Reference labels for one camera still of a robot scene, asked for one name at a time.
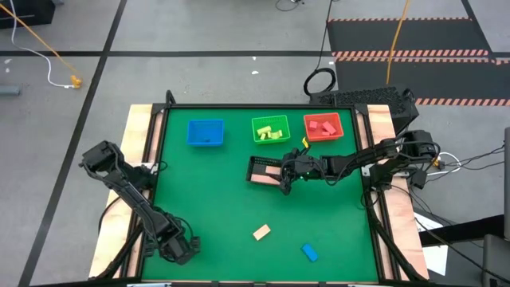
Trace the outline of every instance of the green table surface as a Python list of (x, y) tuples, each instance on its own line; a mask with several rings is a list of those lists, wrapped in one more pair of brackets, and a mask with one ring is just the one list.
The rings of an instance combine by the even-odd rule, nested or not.
[[(377, 281), (375, 257), (361, 207), (359, 171), (330, 187), (324, 181), (298, 181), (284, 196), (276, 187), (245, 181), (249, 157), (280, 159), (303, 147), (303, 115), (338, 112), (344, 136), (312, 143), (309, 155), (348, 155), (356, 151), (350, 110), (172, 109), (154, 204), (186, 219), (201, 238), (201, 252), (185, 265), (157, 253), (146, 258), (144, 280), (204, 281)], [(256, 145), (251, 119), (287, 115), (291, 139)], [(221, 147), (186, 144), (189, 120), (223, 119)], [(253, 232), (267, 224), (260, 241)], [(301, 247), (309, 243), (319, 259), (310, 262)]]

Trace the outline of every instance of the wooden table frame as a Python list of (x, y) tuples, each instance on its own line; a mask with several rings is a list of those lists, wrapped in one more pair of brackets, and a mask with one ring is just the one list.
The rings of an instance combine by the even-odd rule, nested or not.
[[(124, 153), (126, 162), (130, 164), (140, 164), (142, 162), (154, 163), (159, 157), (160, 132), (164, 115), (158, 112), (162, 107), (160, 104), (133, 104), (127, 117), (124, 137), (120, 146)], [(358, 113), (357, 119), (359, 134), (357, 138), (360, 141), (361, 148), (369, 147), (383, 139), (395, 137), (393, 124), (391, 121), (390, 110), (386, 105), (368, 105), (367, 115)], [(367, 136), (367, 131), (371, 131), (371, 136)], [(407, 191), (405, 179), (394, 178), (393, 185), (401, 187)], [(107, 205), (117, 198), (114, 191), (110, 191)], [(423, 277), (428, 278), (428, 271), (423, 256), (422, 245), (418, 236), (418, 228), (414, 220), (413, 206), (409, 195), (403, 191), (393, 188), (385, 192), (381, 201), (383, 205), (376, 205), (375, 212), (378, 218), (385, 224), (390, 226), (390, 233), (393, 236), (397, 247), (402, 251), (409, 263)], [(90, 277), (101, 273), (115, 257), (119, 248), (125, 243), (130, 229), (131, 208), (123, 201), (115, 203), (108, 213), (104, 216), (102, 229), (98, 237), (96, 251), (92, 259), (90, 269)], [(395, 263), (389, 255), (388, 249), (383, 240), (378, 235), (379, 241), (374, 244), (379, 248), (376, 257), (379, 256), (381, 270), (378, 275), (388, 280), (407, 280), (406, 275), (401, 269), (395, 268)], [(139, 249), (141, 246), (141, 237), (138, 238), (134, 245), (127, 268), (124, 265), (122, 274), (119, 275), (134, 277), (137, 275), (137, 265), (139, 260)]]

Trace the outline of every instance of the gray floor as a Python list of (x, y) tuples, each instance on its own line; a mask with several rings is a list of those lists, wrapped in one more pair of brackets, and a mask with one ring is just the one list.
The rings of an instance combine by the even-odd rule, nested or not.
[[(317, 51), (328, 2), (308, 0), (287, 13), (277, 11), (274, 2), (128, 0), (112, 50)], [(404, 2), (341, 0), (333, 4), (331, 14), (334, 18), (399, 17)], [(506, 12), (510, 2), (470, 2), (492, 48), (509, 52)], [(52, 25), (35, 30), (59, 50), (101, 51), (118, 3), (66, 0), (57, 7)], [(460, 0), (413, 0), (408, 16), (463, 17), (466, 13)], [(19, 29), (17, 43), (42, 49), (24, 29)], [(0, 50), (12, 49), (10, 31), (0, 30)], [(67, 70), (52, 60), (54, 81), (67, 82)], [(97, 60), (69, 59), (85, 78), (85, 86), (75, 91), (48, 85), (40, 58), (0, 57), (0, 84), (23, 84), (22, 96), (0, 98), (0, 215), (4, 218), (0, 280), (4, 286), (18, 283)], [(324, 58), (322, 66), (329, 66), (331, 60)], [(109, 58), (32, 284), (88, 276), (97, 220), (108, 192), (77, 163), (81, 153), (100, 140), (121, 141), (130, 104), (163, 101), (168, 88), (183, 103), (305, 103), (302, 84), (316, 61), (315, 57)], [(321, 77), (312, 85), (319, 88), (327, 81)], [(503, 128), (510, 126), (508, 108), (420, 107), (419, 111), (422, 115), (412, 128), (432, 132), (444, 151), (460, 158), (499, 147)], [(473, 166), (500, 159), (493, 156)], [(459, 171), (419, 194), (435, 213), (455, 222), (499, 214), (502, 168)]]

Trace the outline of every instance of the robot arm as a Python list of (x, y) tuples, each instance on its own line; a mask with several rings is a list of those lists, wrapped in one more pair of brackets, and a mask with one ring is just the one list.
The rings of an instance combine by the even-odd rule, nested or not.
[(186, 240), (183, 220), (151, 206), (142, 195), (141, 191), (152, 188), (155, 176), (151, 170), (124, 162), (124, 155), (114, 143), (103, 141), (85, 152), (80, 167), (113, 189), (136, 212), (162, 258), (183, 265), (199, 252), (199, 237), (191, 234), (190, 241)]
[[(279, 167), (278, 175), (268, 176), (278, 182), (284, 195), (290, 193), (292, 183), (298, 179), (322, 179), (329, 185), (335, 185), (354, 170), (369, 166), (371, 185), (385, 190), (390, 188), (393, 175), (403, 168), (416, 163), (430, 163), (437, 156), (434, 145), (428, 132), (413, 131), (351, 155), (322, 155), (317, 159), (307, 155), (310, 147), (306, 147), (301, 151), (293, 148), (282, 160), (253, 157), (250, 162), (272, 162), (274, 167)], [(382, 159), (388, 160), (377, 164)]]

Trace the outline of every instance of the white cable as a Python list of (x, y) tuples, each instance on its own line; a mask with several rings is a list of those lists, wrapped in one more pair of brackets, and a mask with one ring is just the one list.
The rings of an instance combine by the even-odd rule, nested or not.
[(457, 172), (457, 171), (459, 171), (459, 170), (461, 169), (461, 166), (462, 166), (461, 161), (460, 161), (460, 160), (459, 160), (459, 159), (458, 159), (455, 155), (452, 155), (451, 153), (446, 152), (446, 151), (440, 152), (440, 153), (439, 153), (439, 156), (441, 156), (441, 155), (449, 155), (449, 156), (451, 156), (453, 159), (455, 159), (455, 161), (457, 162), (457, 164), (456, 164), (456, 165), (457, 165), (457, 168), (456, 168), (456, 169), (454, 169), (454, 170), (452, 170), (452, 171), (438, 171), (438, 172), (432, 172), (432, 173), (427, 174), (427, 176), (431, 176), (431, 175), (444, 175), (444, 174), (446, 174), (446, 173), (454, 173), (454, 172)]
[[(13, 15), (14, 16), (17, 16), (16, 15), (16, 9), (14, 8), (14, 2), (13, 0), (10, 0), (10, 8), (12, 9), (12, 12), (13, 12)], [(53, 83), (50, 79), (49, 79), (49, 76), (51, 75), (51, 61), (49, 61), (49, 59), (47, 58), (47, 56), (41, 54), (41, 53), (38, 53), (32, 49), (28, 49), (28, 48), (24, 48), (24, 47), (20, 47), (18, 45), (16, 45), (16, 43), (14, 42), (14, 35), (16, 34), (16, 27), (17, 27), (17, 24), (18, 24), (18, 20), (16, 20), (16, 18), (14, 19), (14, 26), (13, 26), (13, 33), (10, 35), (10, 41), (13, 43), (13, 45), (18, 48), (18, 49), (22, 49), (22, 50), (25, 50), (25, 51), (29, 51), (31, 53), (34, 53), (38, 56), (41, 56), (43, 58), (46, 59), (46, 61), (48, 62), (48, 82), (51, 84), (51, 85), (54, 85), (55, 87), (60, 87), (60, 88), (71, 88), (72, 86), (71, 85), (58, 85), (58, 84), (55, 84)]]

